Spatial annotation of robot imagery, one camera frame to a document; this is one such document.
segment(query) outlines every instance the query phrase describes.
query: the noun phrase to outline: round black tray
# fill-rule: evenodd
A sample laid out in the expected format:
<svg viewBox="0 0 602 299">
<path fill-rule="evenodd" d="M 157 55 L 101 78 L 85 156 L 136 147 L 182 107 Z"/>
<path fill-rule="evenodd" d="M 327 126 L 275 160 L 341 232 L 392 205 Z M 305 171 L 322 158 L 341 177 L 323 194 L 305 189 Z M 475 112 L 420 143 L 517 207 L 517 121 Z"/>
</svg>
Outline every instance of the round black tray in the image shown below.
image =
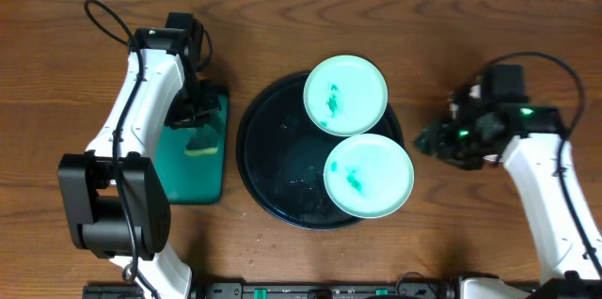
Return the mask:
<svg viewBox="0 0 602 299">
<path fill-rule="evenodd" d="M 327 134 L 309 119 L 303 105 L 308 75 L 273 83 L 246 109 L 236 138 L 238 170 L 248 192 L 274 217 L 300 228 L 343 228 L 361 219 L 330 200 L 323 174 L 328 154 L 345 137 Z M 404 146 L 390 106 L 368 133 Z"/>
</svg>

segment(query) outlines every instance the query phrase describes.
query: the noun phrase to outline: round white plate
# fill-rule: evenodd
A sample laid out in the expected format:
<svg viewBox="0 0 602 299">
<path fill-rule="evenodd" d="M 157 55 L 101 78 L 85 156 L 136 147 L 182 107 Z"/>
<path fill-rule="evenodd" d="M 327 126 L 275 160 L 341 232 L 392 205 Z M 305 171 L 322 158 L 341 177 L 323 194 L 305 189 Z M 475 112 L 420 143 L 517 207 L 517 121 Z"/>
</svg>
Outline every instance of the round white plate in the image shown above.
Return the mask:
<svg viewBox="0 0 602 299">
<path fill-rule="evenodd" d="M 303 89 L 309 118 L 329 134 L 349 136 L 370 130 L 387 109 L 387 84 L 368 60 L 337 55 L 318 65 Z"/>
<path fill-rule="evenodd" d="M 378 218 L 399 209 L 414 185 L 414 168 L 405 150 L 378 134 L 354 135 L 340 142 L 324 168 L 326 191 L 341 210 Z"/>
</svg>

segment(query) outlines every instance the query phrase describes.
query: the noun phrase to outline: green mat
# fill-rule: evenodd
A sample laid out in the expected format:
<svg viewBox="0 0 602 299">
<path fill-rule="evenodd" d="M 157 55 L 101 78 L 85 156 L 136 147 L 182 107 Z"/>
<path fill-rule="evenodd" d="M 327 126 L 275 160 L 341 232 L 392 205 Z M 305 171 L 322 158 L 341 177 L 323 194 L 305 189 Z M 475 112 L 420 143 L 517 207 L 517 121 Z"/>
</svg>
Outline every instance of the green mat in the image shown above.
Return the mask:
<svg viewBox="0 0 602 299">
<path fill-rule="evenodd" d="M 186 155 L 184 150 L 191 137 L 190 129 L 165 127 L 161 132 L 154 167 L 171 204 L 208 205 L 221 197 L 228 97 L 219 95 L 219 102 L 222 110 L 213 113 L 209 122 L 219 136 L 216 154 Z"/>
</svg>

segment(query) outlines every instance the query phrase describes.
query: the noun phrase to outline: green light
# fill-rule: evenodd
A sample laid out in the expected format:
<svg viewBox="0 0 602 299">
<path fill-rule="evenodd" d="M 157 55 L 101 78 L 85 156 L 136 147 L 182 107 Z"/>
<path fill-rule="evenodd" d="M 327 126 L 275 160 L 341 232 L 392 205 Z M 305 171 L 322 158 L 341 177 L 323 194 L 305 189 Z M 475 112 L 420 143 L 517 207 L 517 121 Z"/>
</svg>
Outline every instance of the green light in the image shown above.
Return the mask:
<svg viewBox="0 0 602 299">
<path fill-rule="evenodd" d="M 526 108 L 526 107 L 523 107 L 520 109 L 520 113 L 523 114 L 523 116 L 528 116 L 528 115 L 532 114 L 533 112 L 535 112 L 535 111 L 533 111 L 532 109 Z"/>
</svg>

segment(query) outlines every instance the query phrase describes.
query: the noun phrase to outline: wooden table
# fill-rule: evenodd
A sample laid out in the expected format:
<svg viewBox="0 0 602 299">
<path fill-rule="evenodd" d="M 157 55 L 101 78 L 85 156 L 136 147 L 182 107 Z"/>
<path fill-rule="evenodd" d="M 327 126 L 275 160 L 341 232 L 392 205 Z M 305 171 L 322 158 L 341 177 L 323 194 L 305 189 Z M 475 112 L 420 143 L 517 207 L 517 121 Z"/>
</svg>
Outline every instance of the wooden table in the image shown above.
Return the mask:
<svg viewBox="0 0 602 299">
<path fill-rule="evenodd" d="M 0 0 L 0 297 L 76 298 L 120 270 L 77 250 L 56 181 L 66 152 L 103 125 L 126 53 L 87 19 L 84 0 Z M 230 86 L 224 195 L 214 206 L 173 206 L 170 241 L 205 279 L 394 281 L 483 271 L 539 276 L 515 186 L 503 168 L 465 172 L 409 145 L 440 115 L 447 93 L 487 60 L 537 50 L 581 74 L 588 111 L 573 138 L 578 176 L 602 220 L 602 0 L 102 0 L 132 27 L 192 11 L 214 40 L 208 76 Z M 108 18 L 100 18 L 108 23 Z M 339 54 L 362 55 L 385 75 L 415 171 L 395 214 L 342 230 L 293 228 L 246 191 L 235 136 L 250 101 L 277 78 Z M 576 105 L 565 73 L 525 59 L 537 102 Z"/>
</svg>

